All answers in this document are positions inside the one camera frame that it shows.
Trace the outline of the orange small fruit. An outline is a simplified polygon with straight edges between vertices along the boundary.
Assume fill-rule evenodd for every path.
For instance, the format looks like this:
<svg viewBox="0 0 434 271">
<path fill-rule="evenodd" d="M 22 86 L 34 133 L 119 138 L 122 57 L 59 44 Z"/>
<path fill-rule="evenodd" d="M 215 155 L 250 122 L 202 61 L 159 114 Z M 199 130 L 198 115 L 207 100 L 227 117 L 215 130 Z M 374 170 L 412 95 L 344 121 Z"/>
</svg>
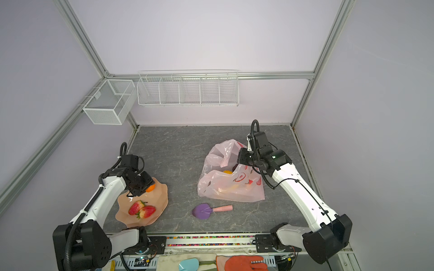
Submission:
<svg viewBox="0 0 434 271">
<path fill-rule="evenodd" d="M 156 184 L 150 185 L 150 186 L 146 189 L 146 192 L 147 192 L 147 193 L 150 193 L 150 192 L 152 192 L 155 188 L 156 188 Z"/>
</svg>

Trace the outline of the red strawberry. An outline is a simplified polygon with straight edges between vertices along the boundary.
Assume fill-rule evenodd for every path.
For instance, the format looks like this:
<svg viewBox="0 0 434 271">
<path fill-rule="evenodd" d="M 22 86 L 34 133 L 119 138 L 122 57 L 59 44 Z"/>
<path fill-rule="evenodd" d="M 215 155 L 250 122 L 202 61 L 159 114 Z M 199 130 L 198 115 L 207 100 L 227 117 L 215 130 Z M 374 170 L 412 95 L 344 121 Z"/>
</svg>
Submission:
<svg viewBox="0 0 434 271">
<path fill-rule="evenodd" d="M 144 206 L 140 212 L 137 214 L 138 219 L 146 219 L 149 218 L 156 212 L 156 208 L 154 206 Z"/>
<path fill-rule="evenodd" d="M 144 206 L 145 203 L 143 201 L 136 201 L 128 210 L 128 214 L 131 216 L 137 215 Z"/>
</svg>

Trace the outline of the pink plastic bag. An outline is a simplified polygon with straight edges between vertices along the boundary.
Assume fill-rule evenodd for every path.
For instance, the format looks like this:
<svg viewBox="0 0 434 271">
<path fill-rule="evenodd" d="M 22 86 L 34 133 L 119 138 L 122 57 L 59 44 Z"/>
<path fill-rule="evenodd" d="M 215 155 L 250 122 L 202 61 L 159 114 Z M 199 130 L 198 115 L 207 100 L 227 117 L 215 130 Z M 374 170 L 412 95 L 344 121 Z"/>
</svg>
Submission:
<svg viewBox="0 0 434 271">
<path fill-rule="evenodd" d="M 253 203 L 265 200 L 263 178 L 251 166 L 237 163 L 242 143 L 231 139 L 216 144 L 207 154 L 197 185 L 200 197 Z M 232 171 L 231 175 L 223 171 Z"/>
</svg>

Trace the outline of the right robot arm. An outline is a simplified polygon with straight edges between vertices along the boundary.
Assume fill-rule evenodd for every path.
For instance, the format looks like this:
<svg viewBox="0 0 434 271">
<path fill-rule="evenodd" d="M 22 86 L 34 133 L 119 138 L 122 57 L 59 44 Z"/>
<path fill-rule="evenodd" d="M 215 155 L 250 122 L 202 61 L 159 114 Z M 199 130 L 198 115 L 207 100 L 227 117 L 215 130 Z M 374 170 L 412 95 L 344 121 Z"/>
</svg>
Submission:
<svg viewBox="0 0 434 271">
<path fill-rule="evenodd" d="M 253 120 L 247 135 L 248 145 L 241 148 L 237 162 L 261 175 L 272 190 L 281 187 L 296 204 L 307 221 L 308 230 L 301 231 L 289 224 L 275 227 L 272 234 L 279 245 L 300 248 L 318 264 L 323 264 L 349 244 L 353 223 L 339 215 L 306 183 L 290 157 L 269 142 L 258 120 Z"/>
</svg>

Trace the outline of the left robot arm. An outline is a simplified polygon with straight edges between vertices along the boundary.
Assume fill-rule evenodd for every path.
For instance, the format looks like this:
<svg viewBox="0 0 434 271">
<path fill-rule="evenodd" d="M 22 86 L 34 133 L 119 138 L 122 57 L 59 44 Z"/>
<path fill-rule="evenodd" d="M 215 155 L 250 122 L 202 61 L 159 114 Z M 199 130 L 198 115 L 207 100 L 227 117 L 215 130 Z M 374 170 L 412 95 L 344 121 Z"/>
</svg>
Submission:
<svg viewBox="0 0 434 271">
<path fill-rule="evenodd" d="M 122 143 L 117 162 L 98 177 L 98 189 L 86 206 L 67 224 L 53 232 L 57 266 L 60 271 L 93 271 L 128 249 L 144 252 L 150 240 L 144 227 L 133 227 L 107 235 L 103 226 L 117 196 L 141 196 L 154 180 L 139 164 L 142 157 L 127 154 Z"/>
</svg>

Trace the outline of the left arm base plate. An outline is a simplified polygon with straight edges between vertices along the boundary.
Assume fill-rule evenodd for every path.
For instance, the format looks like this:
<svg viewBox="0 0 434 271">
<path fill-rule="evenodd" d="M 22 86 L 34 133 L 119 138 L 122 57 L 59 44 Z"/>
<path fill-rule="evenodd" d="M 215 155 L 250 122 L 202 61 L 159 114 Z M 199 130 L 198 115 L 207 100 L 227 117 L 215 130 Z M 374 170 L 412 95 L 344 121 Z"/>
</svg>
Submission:
<svg viewBox="0 0 434 271">
<path fill-rule="evenodd" d="M 123 255 L 163 255 L 166 249 L 166 236 L 148 237 L 147 246 L 139 247 L 138 245 L 128 248 Z"/>
</svg>

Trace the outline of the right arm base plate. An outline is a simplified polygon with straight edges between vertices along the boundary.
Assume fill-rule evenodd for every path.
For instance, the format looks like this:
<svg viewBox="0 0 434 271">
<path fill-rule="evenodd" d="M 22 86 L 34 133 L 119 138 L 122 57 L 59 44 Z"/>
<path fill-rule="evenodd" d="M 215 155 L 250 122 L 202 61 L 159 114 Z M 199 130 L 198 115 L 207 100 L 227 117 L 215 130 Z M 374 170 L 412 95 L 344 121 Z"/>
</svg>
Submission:
<svg viewBox="0 0 434 271">
<path fill-rule="evenodd" d="M 256 234 L 252 241 L 259 253 L 272 252 L 301 252 L 302 249 L 294 246 L 283 245 L 277 237 L 272 234 Z"/>
</svg>

